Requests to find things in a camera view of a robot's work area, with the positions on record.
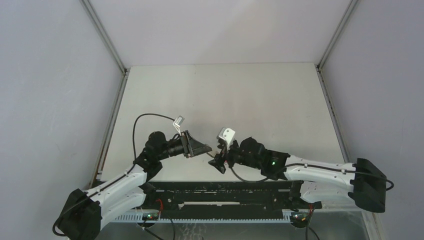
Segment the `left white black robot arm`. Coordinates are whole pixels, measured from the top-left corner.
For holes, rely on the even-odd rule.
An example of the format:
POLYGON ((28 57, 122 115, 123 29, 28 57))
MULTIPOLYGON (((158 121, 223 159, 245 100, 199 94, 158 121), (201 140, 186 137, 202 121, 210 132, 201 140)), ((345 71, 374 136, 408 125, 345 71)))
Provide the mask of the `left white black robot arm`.
POLYGON ((53 223, 53 234, 70 240, 94 240, 108 223, 128 210, 155 205, 156 194, 142 186, 163 168, 162 160, 178 155, 193 158, 211 151, 187 130, 170 140, 161 131, 151 133, 139 156, 123 173, 96 187, 77 188, 69 194, 53 223))

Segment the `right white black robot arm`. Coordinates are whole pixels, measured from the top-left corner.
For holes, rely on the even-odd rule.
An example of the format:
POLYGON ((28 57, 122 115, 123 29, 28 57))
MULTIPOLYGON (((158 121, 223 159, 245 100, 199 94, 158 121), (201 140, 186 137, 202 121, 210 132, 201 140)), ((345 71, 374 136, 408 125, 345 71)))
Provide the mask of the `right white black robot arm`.
POLYGON ((289 203, 295 208, 317 202, 353 202, 358 208, 384 213, 386 193, 394 183, 370 160, 327 163, 308 160, 286 152, 265 148, 252 137, 241 143, 227 144, 219 139, 220 152, 208 162, 221 174, 235 164, 259 170, 263 180, 300 181, 300 188, 289 194, 289 203))

